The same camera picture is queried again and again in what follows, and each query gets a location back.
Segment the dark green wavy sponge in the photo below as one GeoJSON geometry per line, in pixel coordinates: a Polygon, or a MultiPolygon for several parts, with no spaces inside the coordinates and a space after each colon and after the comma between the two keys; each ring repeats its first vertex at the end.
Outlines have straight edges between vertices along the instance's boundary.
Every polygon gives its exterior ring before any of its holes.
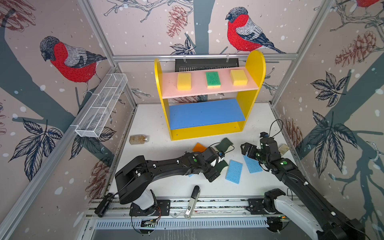
{"type": "Polygon", "coordinates": [[[225,160],[223,160],[215,165],[215,169],[220,174],[222,170],[228,166],[229,166],[228,163],[225,160]]]}
{"type": "Polygon", "coordinates": [[[218,152],[222,152],[224,154],[229,153],[235,149],[233,143],[228,139],[224,138],[221,142],[215,146],[218,152]]]}

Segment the orange sponge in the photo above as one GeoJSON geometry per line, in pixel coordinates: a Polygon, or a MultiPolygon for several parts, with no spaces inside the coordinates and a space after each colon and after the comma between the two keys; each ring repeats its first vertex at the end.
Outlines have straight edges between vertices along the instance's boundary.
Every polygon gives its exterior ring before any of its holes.
{"type": "Polygon", "coordinates": [[[200,143],[196,143],[196,145],[193,147],[193,152],[201,152],[203,153],[207,148],[203,146],[200,143]]]}

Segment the green yellow sponge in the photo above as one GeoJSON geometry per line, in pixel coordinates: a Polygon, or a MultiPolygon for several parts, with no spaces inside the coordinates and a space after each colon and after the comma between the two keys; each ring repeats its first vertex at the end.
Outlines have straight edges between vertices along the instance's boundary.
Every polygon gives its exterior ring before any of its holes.
{"type": "Polygon", "coordinates": [[[205,72],[205,74],[206,74],[207,88],[208,89],[221,87],[221,81],[220,81],[220,77],[219,77],[218,72],[205,72]]]}

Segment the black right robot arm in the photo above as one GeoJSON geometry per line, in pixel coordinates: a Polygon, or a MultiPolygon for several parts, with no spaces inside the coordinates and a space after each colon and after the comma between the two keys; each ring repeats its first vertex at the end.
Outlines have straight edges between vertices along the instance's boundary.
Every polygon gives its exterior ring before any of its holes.
{"type": "Polygon", "coordinates": [[[261,146],[241,145],[242,155],[259,164],[284,183],[304,204],[304,210],[280,189],[265,192],[262,207],[250,204],[248,211],[257,214],[281,213],[294,222],[313,240],[364,240],[365,227],[357,219],[349,219],[331,205],[303,176],[289,159],[282,158],[277,142],[265,132],[261,133],[261,146]]]}

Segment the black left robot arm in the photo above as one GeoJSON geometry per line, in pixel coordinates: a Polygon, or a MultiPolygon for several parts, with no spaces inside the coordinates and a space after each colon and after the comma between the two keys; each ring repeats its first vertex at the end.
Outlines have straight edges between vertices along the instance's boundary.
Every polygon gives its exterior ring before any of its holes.
{"type": "Polygon", "coordinates": [[[144,211],[158,208],[155,194],[147,187],[150,183],[172,176],[204,174],[211,183],[229,165],[222,152],[208,147],[203,152],[186,152],[183,156],[170,160],[150,161],[143,155],[135,157],[115,174],[117,195],[120,204],[134,203],[144,211]]]}

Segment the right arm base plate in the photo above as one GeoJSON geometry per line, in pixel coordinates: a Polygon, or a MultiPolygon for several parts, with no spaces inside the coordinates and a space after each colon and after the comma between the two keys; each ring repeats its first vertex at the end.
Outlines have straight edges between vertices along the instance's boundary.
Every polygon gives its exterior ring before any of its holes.
{"type": "Polygon", "coordinates": [[[248,199],[246,210],[251,215],[269,215],[264,207],[264,199],[248,199]]]}

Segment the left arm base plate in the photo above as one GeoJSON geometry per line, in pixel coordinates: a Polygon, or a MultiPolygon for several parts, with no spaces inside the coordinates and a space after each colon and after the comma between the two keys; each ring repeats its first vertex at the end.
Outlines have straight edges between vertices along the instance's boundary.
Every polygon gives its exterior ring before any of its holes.
{"type": "Polygon", "coordinates": [[[131,204],[130,217],[142,217],[142,216],[169,216],[171,201],[170,200],[156,200],[155,204],[146,210],[142,210],[135,203],[131,204]]]}

